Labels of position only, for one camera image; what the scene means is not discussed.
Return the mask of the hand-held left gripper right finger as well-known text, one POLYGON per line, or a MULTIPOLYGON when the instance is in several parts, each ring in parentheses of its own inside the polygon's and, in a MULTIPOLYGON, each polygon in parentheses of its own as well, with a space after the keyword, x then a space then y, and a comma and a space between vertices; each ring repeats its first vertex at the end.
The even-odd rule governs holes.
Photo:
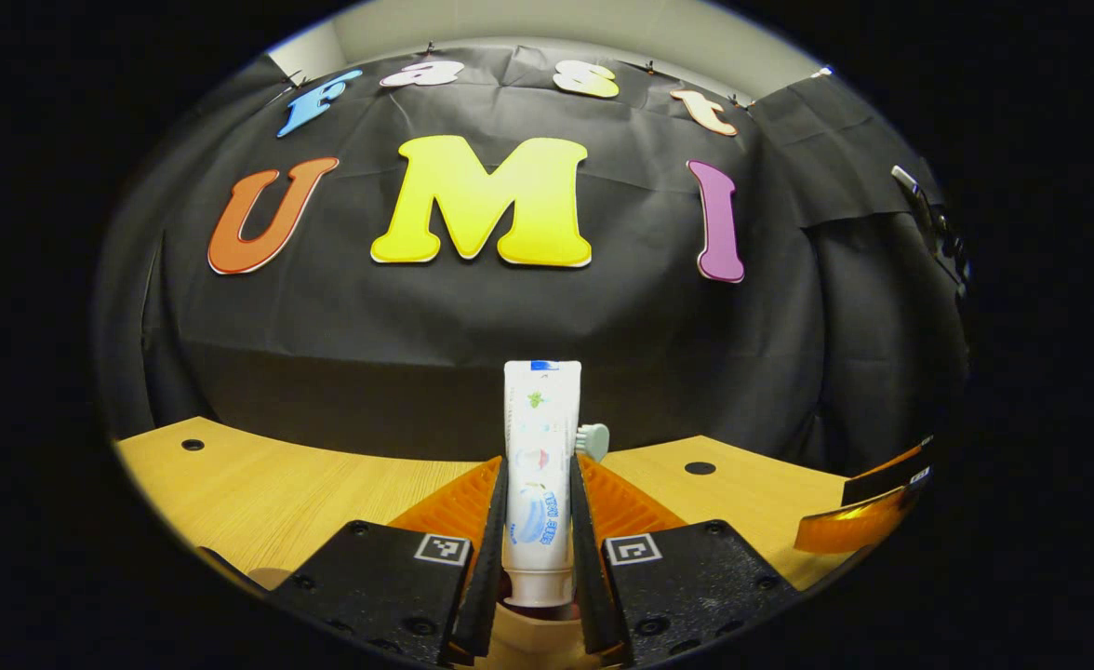
POLYGON ((726 520, 635 523, 598 538, 593 459, 572 458, 569 486, 582 640, 604 662, 671 665, 776 619, 803 597, 726 520))

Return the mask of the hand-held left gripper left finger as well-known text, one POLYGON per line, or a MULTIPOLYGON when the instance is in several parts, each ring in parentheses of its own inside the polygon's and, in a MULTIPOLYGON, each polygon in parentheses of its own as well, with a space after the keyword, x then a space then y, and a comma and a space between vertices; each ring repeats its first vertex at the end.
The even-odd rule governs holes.
POLYGON ((396 525, 353 520, 268 601, 363 654, 363 666, 472 666, 490 651, 507 461, 480 463, 396 525))

